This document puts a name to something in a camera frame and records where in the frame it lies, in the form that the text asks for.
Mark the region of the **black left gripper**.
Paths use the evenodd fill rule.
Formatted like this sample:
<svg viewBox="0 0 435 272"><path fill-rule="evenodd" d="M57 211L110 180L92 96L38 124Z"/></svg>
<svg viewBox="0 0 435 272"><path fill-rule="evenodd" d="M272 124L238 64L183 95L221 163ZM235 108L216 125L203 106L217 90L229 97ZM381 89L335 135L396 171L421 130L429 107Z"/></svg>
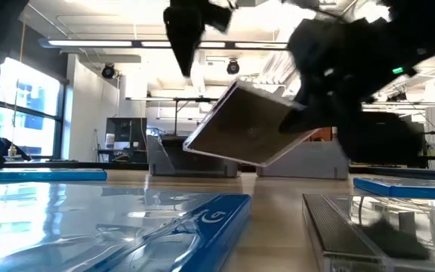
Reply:
<svg viewBox="0 0 435 272"><path fill-rule="evenodd" d="M184 77L190 77L195 51L201 41L204 23L226 32L236 3L226 0L171 0L163 12L166 35Z"/></svg>

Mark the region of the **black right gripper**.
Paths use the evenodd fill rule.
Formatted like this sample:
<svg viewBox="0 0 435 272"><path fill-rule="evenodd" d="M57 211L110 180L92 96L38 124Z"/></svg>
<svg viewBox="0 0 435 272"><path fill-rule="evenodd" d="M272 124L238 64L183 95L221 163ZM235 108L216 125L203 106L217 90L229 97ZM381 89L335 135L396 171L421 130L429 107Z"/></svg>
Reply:
<svg viewBox="0 0 435 272"><path fill-rule="evenodd" d="M353 101L373 95L391 81L389 23L365 19L348 23L304 20L288 39L300 88L296 102L279 125L279 133L301 133L333 127L339 121L329 110L334 92Z"/></svg>

